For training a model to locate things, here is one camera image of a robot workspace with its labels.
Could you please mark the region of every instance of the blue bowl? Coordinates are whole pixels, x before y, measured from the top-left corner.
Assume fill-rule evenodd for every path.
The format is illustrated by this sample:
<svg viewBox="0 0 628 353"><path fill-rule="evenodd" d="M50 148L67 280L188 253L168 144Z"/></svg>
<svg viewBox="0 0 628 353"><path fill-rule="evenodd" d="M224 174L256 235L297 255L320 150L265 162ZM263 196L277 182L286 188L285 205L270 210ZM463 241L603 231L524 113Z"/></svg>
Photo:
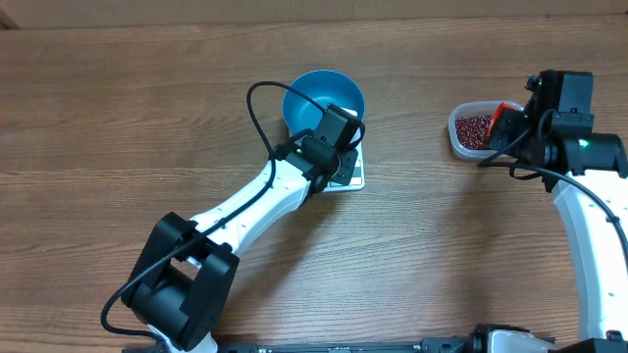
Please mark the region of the blue bowl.
<svg viewBox="0 0 628 353"><path fill-rule="evenodd" d="M357 118L364 118L366 104L360 87L341 73L319 70L297 78L291 85L327 108L334 103L341 108L357 112ZM305 128L315 129L323 117L321 112L305 99L286 91L284 95L284 120L291 133Z"/></svg>

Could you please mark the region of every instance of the wood surface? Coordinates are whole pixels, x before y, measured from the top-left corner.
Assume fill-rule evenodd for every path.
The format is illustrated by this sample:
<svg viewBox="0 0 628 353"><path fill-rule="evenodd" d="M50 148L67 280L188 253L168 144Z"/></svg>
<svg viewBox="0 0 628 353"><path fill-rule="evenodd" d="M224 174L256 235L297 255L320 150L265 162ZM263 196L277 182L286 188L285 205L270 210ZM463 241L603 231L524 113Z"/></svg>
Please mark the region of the wood surface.
<svg viewBox="0 0 628 353"><path fill-rule="evenodd" d="M0 0L12 28L619 15L628 0Z"/></svg>
<svg viewBox="0 0 628 353"><path fill-rule="evenodd" d="M451 152L464 102L526 74L596 74L596 131L628 140L625 16L0 32L0 351L120 352L98 323L148 233L228 198L266 152L244 94L315 69L367 101L366 188L317 195L241 259L219 341L400 341L476 323L576 339L563 225L535 180ZM287 137L283 92L254 108ZM141 328L118 305L115 325Z"/></svg>

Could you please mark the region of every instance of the wooden table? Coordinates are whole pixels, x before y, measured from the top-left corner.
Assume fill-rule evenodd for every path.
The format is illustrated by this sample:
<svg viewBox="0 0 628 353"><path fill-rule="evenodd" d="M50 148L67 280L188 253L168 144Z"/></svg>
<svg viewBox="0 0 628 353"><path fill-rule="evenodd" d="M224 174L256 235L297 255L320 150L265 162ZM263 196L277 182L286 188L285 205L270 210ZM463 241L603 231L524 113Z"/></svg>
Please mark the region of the wooden table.
<svg viewBox="0 0 628 353"><path fill-rule="evenodd" d="M526 74L596 74L597 131L628 140L625 16L0 32L0 351L119 352L98 323L155 222L256 176L244 105L315 69L367 101L367 186L318 195L243 256L222 341L397 341L476 323L576 339L567 239L539 181L453 157L458 104L525 103ZM283 92L255 93L269 138ZM111 320L141 328L118 305Z"/></svg>

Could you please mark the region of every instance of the red beans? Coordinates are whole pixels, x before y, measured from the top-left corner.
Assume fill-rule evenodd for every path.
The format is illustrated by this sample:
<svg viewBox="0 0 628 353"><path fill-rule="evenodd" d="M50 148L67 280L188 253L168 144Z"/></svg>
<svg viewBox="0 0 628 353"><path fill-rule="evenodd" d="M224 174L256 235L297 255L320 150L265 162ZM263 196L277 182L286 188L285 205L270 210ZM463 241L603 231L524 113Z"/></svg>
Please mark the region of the red beans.
<svg viewBox="0 0 628 353"><path fill-rule="evenodd" d="M492 115L458 118L455 120L455 131L460 144L468 149L488 150L489 125Z"/></svg>

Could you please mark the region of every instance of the white container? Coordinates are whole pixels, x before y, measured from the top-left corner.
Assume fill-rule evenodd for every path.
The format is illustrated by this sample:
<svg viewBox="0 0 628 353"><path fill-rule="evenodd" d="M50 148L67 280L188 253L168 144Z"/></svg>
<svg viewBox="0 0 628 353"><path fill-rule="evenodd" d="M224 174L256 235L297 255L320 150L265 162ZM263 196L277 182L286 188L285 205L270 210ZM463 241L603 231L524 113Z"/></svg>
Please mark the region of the white container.
<svg viewBox="0 0 628 353"><path fill-rule="evenodd" d="M473 103L460 104L456 109L451 112L449 116L449 139L451 140L451 149L453 154L461 159L481 161L488 157L491 157L496 151L494 150L472 150L464 147L458 140L458 133L455 130L455 120L459 118L477 117L479 115L493 115L499 107L499 104L506 103L520 111L523 107L512 101L481 101Z"/></svg>

